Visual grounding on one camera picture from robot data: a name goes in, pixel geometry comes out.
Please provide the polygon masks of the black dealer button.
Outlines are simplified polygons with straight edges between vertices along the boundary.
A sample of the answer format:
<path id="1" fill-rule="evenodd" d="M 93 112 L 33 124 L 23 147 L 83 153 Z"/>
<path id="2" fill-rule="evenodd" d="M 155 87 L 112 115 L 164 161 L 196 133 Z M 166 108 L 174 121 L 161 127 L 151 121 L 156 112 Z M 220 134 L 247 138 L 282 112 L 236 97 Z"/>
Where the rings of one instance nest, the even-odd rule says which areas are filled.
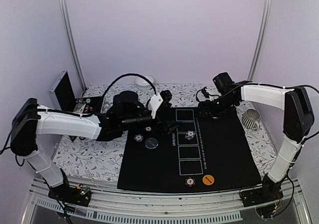
<path id="1" fill-rule="evenodd" d="M 156 138 L 150 137 L 145 140 L 145 147 L 147 149 L 153 150 L 158 147 L 158 140 Z"/>

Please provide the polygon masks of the blue peach chips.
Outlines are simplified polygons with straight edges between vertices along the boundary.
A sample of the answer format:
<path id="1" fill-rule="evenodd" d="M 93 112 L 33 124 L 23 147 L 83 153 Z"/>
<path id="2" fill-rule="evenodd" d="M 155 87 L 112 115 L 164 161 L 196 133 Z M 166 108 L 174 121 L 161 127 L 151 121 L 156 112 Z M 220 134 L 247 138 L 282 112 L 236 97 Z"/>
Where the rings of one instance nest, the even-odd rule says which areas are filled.
<path id="1" fill-rule="evenodd" d="M 134 140 L 136 142 L 142 142 L 144 140 L 144 137 L 141 134 L 136 134 Z"/>

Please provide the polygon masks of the orange big blind button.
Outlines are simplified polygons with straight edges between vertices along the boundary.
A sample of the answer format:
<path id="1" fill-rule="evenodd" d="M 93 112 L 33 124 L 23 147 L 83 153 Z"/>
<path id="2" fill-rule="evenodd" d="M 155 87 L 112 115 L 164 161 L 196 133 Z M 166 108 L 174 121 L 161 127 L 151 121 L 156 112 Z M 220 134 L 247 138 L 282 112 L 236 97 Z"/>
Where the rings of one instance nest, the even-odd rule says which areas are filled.
<path id="1" fill-rule="evenodd" d="M 214 184 L 215 179 L 212 175 L 207 174 L 202 177 L 202 182 L 206 186 L 211 186 Z"/>

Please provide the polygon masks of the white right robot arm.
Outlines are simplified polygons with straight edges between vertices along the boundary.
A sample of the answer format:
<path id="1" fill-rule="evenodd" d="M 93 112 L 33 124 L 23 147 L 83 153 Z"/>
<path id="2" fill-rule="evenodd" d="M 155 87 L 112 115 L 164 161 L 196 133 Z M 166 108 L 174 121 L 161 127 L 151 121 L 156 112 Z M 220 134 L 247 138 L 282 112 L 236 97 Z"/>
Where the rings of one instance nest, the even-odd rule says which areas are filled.
<path id="1" fill-rule="evenodd" d="M 265 176 L 270 183 L 258 190 L 260 201 L 268 202 L 277 194 L 277 187 L 273 183 L 278 184 L 285 179 L 304 144 L 318 135 L 318 132 L 310 133 L 315 114 L 307 93 L 308 88 L 315 92 L 318 89 L 311 85 L 278 86 L 246 80 L 234 82 L 228 73 L 218 74 L 213 82 L 219 96 L 199 101 L 201 116 L 220 117 L 231 106 L 251 102 L 259 107 L 268 130 L 274 130 L 270 127 L 271 121 L 278 121 L 275 127 L 281 129 L 282 143 L 276 145 L 276 160 Z"/>

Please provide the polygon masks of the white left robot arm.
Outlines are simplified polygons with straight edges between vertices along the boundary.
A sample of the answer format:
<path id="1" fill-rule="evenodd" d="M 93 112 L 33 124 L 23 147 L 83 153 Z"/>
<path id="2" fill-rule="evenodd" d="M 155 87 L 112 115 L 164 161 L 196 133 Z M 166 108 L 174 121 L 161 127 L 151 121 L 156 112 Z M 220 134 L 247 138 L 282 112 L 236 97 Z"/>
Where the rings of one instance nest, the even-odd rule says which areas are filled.
<path id="1" fill-rule="evenodd" d="M 138 94 L 124 91 L 115 95 L 113 105 L 101 113 L 103 99 L 88 114 L 50 109 L 30 98 L 22 106 L 11 123 L 11 129 L 1 152 L 10 149 L 23 157 L 63 201 L 74 197 L 67 178 L 37 144 L 37 135 L 57 134 L 85 137 L 96 141 L 111 141 L 125 130 L 159 126 L 161 131 L 172 132 L 177 126 L 161 121 L 159 112 L 170 108 L 171 93 L 168 90 L 154 92 L 143 105 Z"/>

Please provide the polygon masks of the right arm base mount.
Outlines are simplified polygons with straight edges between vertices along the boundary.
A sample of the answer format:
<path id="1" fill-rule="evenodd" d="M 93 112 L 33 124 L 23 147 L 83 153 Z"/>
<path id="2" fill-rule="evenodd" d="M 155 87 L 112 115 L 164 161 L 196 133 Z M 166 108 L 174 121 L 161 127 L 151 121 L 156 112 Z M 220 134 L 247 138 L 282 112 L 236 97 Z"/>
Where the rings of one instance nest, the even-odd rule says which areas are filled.
<path id="1" fill-rule="evenodd" d="M 244 207 L 255 206 L 255 211 L 262 219 L 272 219 L 282 206 L 283 192 L 281 188 L 268 192 L 266 188 L 253 188 L 240 190 L 239 197 Z"/>

